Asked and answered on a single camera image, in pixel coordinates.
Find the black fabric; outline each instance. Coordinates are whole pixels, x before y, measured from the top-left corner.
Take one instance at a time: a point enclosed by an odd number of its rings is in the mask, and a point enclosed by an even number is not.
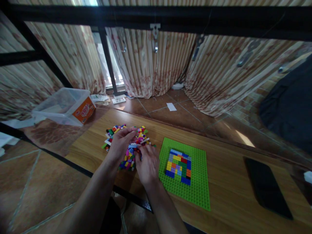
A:
[[[114,199],[110,197],[99,234],[102,233],[119,234],[120,230],[121,230],[120,209],[117,206]]]
[[[312,154],[312,55],[274,86],[259,114],[269,130]]]

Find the orange label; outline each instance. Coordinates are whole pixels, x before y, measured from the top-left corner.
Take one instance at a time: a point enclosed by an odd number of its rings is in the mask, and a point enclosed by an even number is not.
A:
[[[90,97],[87,97],[72,115],[75,116],[75,118],[81,123],[85,124],[87,119],[93,114],[94,110],[95,106],[93,105]]]

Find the hand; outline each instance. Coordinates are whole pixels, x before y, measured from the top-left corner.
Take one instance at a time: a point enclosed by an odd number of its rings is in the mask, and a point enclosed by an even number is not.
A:
[[[136,130],[137,128],[130,127],[124,128],[115,133],[106,158],[120,163],[126,155],[129,144],[134,143],[137,139],[136,135],[139,135]]]
[[[159,153],[151,145],[139,146],[139,150],[142,152],[142,160],[138,152],[135,151],[136,168],[140,181],[146,189],[146,187],[159,182]]]

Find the black metal frame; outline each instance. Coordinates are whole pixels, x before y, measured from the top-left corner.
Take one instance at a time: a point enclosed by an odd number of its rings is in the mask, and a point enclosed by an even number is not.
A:
[[[25,21],[97,26],[115,95],[123,92],[116,87],[105,27],[150,30],[151,23],[160,23],[162,31],[312,41],[312,7],[25,6],[2,0],[0,8],[34,49],[0,54],[0,66],[43,60],[65,87],[72,87]],[[18,129],[3,123],[0,123],[0,128],[5,134],[32,143]],[[46,149],[41,150],[92,177],[90,171],[66,158]],[[117,186],[113,190],[152,211],[147,201]]]

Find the green baseplate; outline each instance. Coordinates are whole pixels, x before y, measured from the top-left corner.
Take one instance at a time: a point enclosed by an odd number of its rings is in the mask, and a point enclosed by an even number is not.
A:
[[[180,176],[171,178],[165,175],[170,149],[177,150],[192,157],[190,186],[182,183]],[[206,152],[165,137],[159,158],[159,178],[166,190],[210,211]]]

